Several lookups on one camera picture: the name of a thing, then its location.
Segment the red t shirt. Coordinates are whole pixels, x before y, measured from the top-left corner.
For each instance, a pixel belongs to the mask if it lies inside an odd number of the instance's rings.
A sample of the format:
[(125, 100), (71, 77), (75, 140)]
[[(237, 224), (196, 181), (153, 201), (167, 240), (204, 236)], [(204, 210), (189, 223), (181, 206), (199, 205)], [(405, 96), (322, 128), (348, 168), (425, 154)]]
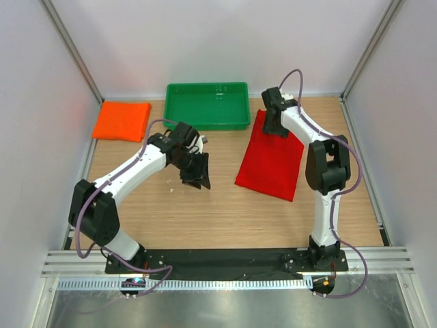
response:
[(305, 147), (292, 133), (287, 137), (266, 134), (265, 118), (266, 112), (258, 110), (235, 184), (291, 202)]

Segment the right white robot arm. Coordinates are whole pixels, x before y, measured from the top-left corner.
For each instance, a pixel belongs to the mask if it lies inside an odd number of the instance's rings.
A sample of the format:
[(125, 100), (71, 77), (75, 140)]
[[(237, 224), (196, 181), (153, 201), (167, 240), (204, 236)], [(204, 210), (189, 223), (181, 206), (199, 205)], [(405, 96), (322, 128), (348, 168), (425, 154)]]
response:
[(262, 92), (266, 108), (263, 132), (286, 137), (292, 133), (307, 147), (305, 178), (315, 195), (315, 220), (309, 237), (307, 261), (317, 271), (327, 270), (340, 257), (338, 192), (350, 179), (348, 139), (334, 136), (315, 123), (298, 101), (278, 87)]

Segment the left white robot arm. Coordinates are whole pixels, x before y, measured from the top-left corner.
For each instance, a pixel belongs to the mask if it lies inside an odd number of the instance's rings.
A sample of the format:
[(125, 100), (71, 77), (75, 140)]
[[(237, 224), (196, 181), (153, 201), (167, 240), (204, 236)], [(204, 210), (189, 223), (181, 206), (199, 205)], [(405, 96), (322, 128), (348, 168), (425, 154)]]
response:
[(172, 165), (183, 184), (210, 189), (208, 139), (193, 126), (178, 122), (164, 133), (147, 134), (140, 150), (107, 175), (76, 183), (69, 224), (75, 237), (85, 235), (93, 245), (106, 250), (129, 273), (145, 270), (145, 248), (122, 230), (118, 207), (126, 197), (153, 174)]

